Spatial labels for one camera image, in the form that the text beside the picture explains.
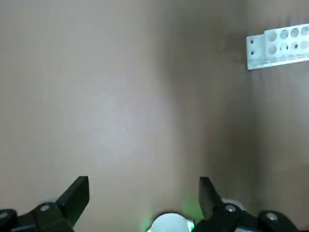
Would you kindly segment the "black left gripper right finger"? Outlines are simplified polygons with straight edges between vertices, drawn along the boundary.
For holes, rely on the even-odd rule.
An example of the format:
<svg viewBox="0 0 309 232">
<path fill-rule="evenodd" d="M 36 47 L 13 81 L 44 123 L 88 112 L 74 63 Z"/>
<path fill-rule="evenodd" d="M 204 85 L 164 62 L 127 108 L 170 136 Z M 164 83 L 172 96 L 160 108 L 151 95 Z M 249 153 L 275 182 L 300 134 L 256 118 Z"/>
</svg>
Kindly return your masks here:
<svg viewBox="0 0 309 232">
<path fill-rule="evenodd" d="M 194 232 L 298 232 L 297 226 L 277 211 L 254 216 L 234 203 L 224 203 L 209 177 L 199 179 L 199 205 L 204 219 Z"/>
</svg>

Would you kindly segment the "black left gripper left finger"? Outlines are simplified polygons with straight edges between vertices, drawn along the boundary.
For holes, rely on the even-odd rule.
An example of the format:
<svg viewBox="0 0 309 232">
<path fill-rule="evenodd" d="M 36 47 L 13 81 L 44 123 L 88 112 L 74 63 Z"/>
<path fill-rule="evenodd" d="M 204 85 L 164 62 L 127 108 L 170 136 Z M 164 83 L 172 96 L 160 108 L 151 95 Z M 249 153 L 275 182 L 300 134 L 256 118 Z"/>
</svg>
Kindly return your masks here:
<svg viewBox="0 0 309 232">
<path fill-rule="evenodd" d="M 89 178 L 79 176 L 55 201 L 37 205 L 18 215 L 14 209 L 0 211 L 2 232 L 72 232 L 89 203 Z"/>
</svg>

